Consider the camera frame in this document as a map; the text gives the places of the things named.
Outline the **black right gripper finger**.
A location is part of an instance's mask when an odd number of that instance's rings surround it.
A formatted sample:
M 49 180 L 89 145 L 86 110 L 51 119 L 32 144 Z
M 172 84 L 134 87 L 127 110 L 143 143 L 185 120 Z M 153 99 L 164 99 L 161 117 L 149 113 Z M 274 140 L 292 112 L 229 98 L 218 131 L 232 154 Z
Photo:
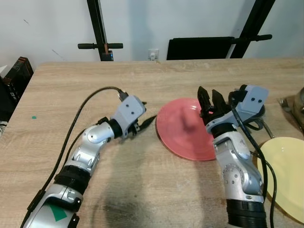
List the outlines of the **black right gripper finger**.
M 210 113 L 213 113 L 213 105 L 210 102 L 210 96 L 204 87 L 198 87 L 198 101 L 200 104 L 200 117 L 207 118 Z
M 219 93 L 217 90 L 211 91 L 211 101 L 214 106 L 214 114 L 225 115 L 226 113 L 230 113 L 230 105 L 226 103 L 223 95 Z

